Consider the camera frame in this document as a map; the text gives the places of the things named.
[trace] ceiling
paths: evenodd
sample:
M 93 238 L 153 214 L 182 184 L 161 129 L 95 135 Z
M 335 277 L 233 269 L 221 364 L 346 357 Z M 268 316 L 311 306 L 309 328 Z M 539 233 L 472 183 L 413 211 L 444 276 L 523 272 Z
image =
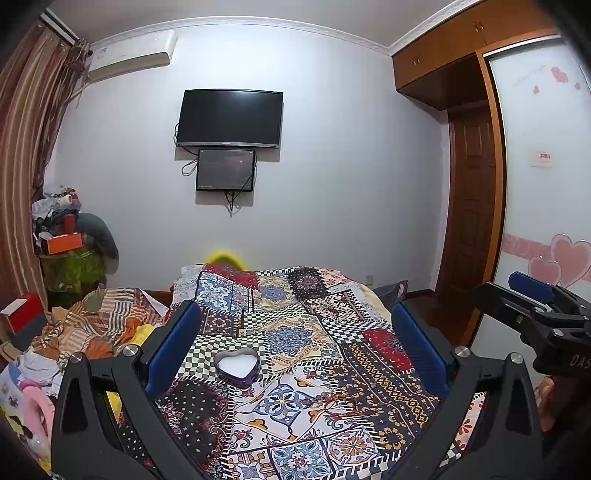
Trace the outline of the ceiling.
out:
M 452 0 L 56 0 L 77 35 L 105 37 L 180 18 L 244 15 L 334 28 L 389 47 Z

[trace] brown curtain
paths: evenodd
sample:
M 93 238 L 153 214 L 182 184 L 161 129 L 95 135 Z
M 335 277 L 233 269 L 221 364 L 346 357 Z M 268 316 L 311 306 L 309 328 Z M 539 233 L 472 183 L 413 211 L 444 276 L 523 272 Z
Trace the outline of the brown curtain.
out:
M 43 175 L 88 44 L 74 47 L 38 23 L 0 73 L 0 307 L 25 291 L 46 303 L 33 251 L 31 203 Z

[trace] small display screen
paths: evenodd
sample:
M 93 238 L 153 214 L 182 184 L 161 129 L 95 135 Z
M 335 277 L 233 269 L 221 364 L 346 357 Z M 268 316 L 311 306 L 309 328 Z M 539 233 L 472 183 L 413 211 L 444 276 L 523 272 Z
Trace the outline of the small display screen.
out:
M 253 150 L 199 150 L 197 190 L 252 191 Z

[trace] green cloth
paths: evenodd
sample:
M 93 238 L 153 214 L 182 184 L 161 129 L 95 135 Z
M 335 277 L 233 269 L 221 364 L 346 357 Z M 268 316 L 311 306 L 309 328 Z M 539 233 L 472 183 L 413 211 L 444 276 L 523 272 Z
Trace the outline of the green cloth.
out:
M 102 256 L 85 245 L 60 254 L 40 255 L 40 258 L 48 291 L 81 293 L 83 283 L 100 281 L 105 276 Z

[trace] power cord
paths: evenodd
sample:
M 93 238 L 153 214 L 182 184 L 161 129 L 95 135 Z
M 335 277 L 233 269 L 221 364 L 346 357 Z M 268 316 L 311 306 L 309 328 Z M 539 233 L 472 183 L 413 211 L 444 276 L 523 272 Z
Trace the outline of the power cord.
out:
M 176 145 L 177 143 L 177 135 L 178 135 L 178 124 L 176 124 L 174 126 L 174 144 Z M 195 153 L 190 151 L 187 147 L 185 147 L 184 145 L 177 145 L 178 147 L 181 147 L 184 151 L 189 152 L 191 155 L 195 155 L 196 158 L 194 158 L 193 160 L 185 163 L 185 165 L 182 166 L 181 168 L 181 174 L 183 175 L 183 177 L 190 177 L 193 172 L 195 170 L 197 170 L 197 162 L 199 162 L 199 152 Z M 188 166 L 193 165 L 193 168 L 191 168 L 190 171 L 185 171 L 185 168 L 187 168 Z
M 254 174 L 256 173 L 256 153 L 254 153 L 254 161 L 255 161 L 255 167 L 252 169 L 252 173 L 251 175 L 246 179 L 246 181 L 242 184 L 242 187 L 240 187 L 240 190 L 228 190 L 225 191 L 224 197 L 226 197 L 226 201 L 228 203 L 228 208 L 230 210 L 230 217 L 232 217 L 232 214 L 234 213 L 234 202 L 236 201 L 236 199 L 238 198 L 238 196 L 244 192 L 244 190 L 242 190 L 245 185 L 249 182 L 249 180 L 251 178 L 253 178 Z
M 174 143 L 176 145 L 177 143 L 177 136 L 178 136 L 178 124 L 176 124 L 174 126 Z M 196 158 L 194 158 L 193 160 L 185 163 L 185 165 L 182 166 L 181 168 L 181 174 L 183 175 L 183 177 L 190 177 L 193 172 L 195 170 L 197 170 L 197 163 L 199 162 L 199 152 L 195 153 L 190 151 L 187 147 L 185 147 L 184 145 L 177 145 L 178 147 L 181 147 L 184 151 L 189 152 L 191 155 L 195 155 Z M 252 173 L 251 175 L 246 179 L 246 181 L 242 184 L 242 187 L 240 187 L 240 190 L 227 190 L 225 191 L 224 197 L 226 197 L 226 201 L 228 203 L 228 207 L 230 210 L 230 217 L 232 216 L 232 214 L 234 213 L 234 202 L 236 201 L 236 199 L 238 198 L 238 196 L 244 191 L 243 188 L 246 186 L 246 184 L 250 181 L 251 178 L 253 178 L 254 174 L 256 173 L 256 151 L 253 153 L 254 155 L 254 162 L 255 162 L 255 167 L 252 169 Z M 189 171 L 185 171 L 185 168 L 187 168 L 188 166 L 193 165 L 193 168 L 191 168 L 191 170 Z

